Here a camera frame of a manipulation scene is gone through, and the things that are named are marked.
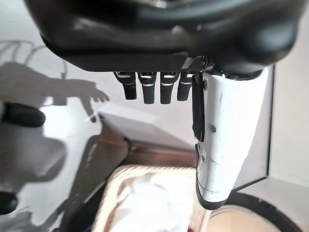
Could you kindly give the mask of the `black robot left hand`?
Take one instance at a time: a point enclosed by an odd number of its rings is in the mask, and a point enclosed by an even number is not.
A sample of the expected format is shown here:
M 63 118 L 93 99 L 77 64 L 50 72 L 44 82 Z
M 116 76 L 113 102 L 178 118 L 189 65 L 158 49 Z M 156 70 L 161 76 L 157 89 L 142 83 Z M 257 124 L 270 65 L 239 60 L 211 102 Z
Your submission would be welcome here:
M 199 203 L 228 199 L 259 119 L 264 69 L 292 50 L 305 0 L 28 0 L 45 45 L 89 72 L 113 72 L 128 100 L 192 91 Z

